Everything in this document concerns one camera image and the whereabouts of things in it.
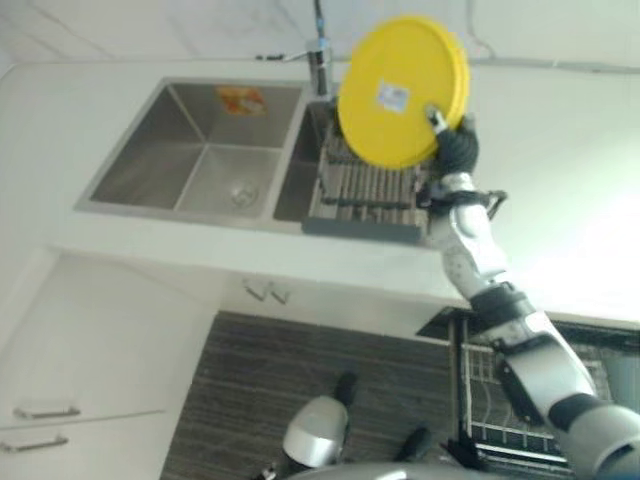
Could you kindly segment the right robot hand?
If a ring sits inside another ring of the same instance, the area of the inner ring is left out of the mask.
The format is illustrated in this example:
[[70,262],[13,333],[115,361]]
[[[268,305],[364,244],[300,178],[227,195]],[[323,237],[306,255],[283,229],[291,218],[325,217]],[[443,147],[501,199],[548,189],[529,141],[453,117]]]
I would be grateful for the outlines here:
[[426,106],[425,115],[436,139],[432,173],[437,178],[460,173],[471,175],[476,168],[480,151],[475,118],[465,114],[459,125],[453,128],[434,105]]

